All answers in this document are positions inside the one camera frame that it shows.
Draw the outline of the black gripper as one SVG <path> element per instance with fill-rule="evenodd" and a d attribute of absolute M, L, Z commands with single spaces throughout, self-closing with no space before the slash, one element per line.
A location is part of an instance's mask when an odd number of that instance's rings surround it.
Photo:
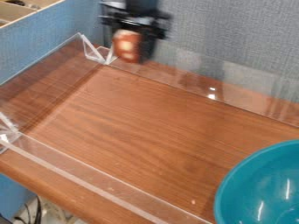
<path fill-rule="evenodd" d="M 172 15 L 160 10 L 158 1 L 102 1 L 103 25 L 115 35 L 120 29 L 142 32 L 139 63 L 144 64 L 154 55 L 156 39 L 164 39 L 171 28 Z"/>

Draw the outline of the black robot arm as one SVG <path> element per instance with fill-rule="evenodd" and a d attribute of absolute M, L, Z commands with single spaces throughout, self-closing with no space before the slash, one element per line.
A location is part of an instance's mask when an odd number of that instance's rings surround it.
<path fill-rule="evenodd" d="M 103 0 L 100 16 L 111 28 L 114 54 L 128 63 L 143 64 L 155 54 L 159 39 L 167 38 L 172 15 L 159 9 L 159 0 Z"/>

